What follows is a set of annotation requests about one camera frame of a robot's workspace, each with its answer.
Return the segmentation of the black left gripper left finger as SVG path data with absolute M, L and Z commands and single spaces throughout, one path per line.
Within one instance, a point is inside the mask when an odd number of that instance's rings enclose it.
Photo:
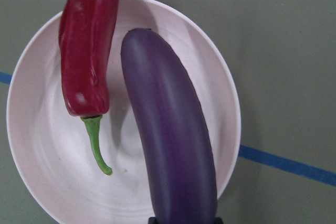
M 158 223 L 155 217 L 150 217 L 148 219 L 148 224 L 158 224 Z

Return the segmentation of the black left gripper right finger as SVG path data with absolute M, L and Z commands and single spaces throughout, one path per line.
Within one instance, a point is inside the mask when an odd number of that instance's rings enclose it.
M 220 217 L 216 217 L 216 224 L 223 224 L 223 220 Z

